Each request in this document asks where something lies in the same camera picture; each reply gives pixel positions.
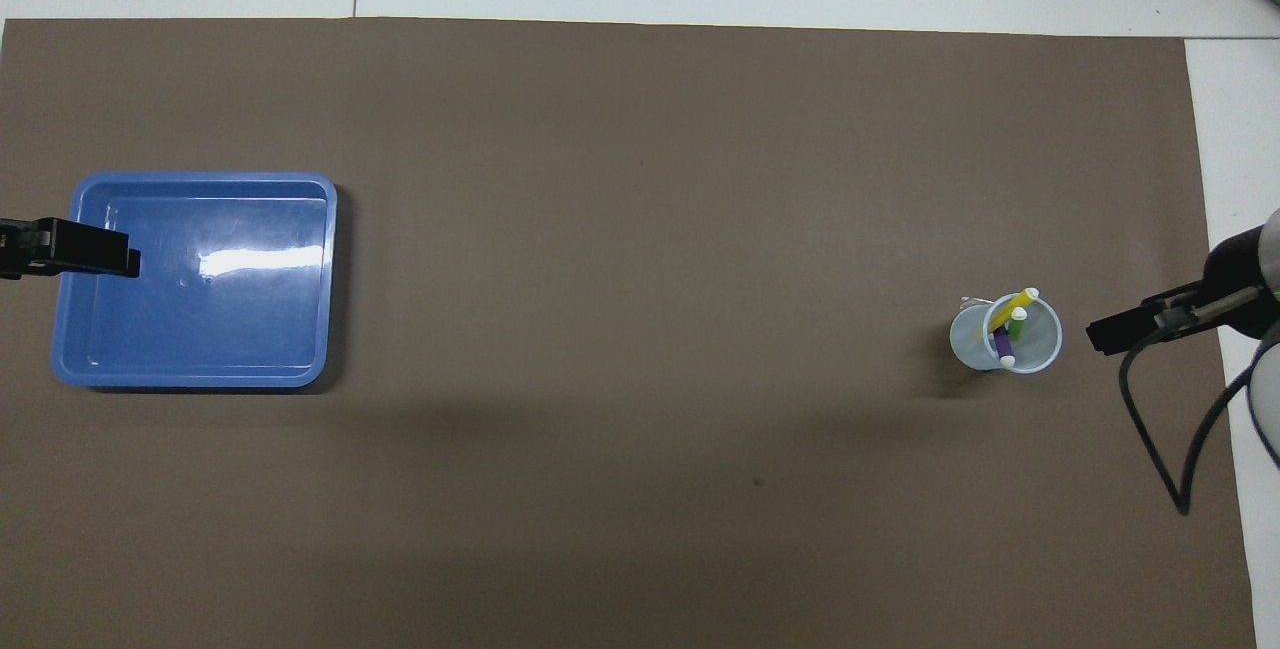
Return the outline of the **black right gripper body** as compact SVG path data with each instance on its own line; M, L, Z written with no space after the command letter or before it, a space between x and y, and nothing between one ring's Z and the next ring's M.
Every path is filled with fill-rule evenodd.
M1172 301L1189 323L1178 335L1230 326L1262 338L1277 321L1279 229L1275 221L1222 239L1203 262L1199 280L1184 285Z

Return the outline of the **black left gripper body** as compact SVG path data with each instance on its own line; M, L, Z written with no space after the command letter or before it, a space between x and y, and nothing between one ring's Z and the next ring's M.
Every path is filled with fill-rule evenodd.
M40 234L38 221L1 219L1 279L20 280L23 276L42 276L33 269L35 239Z

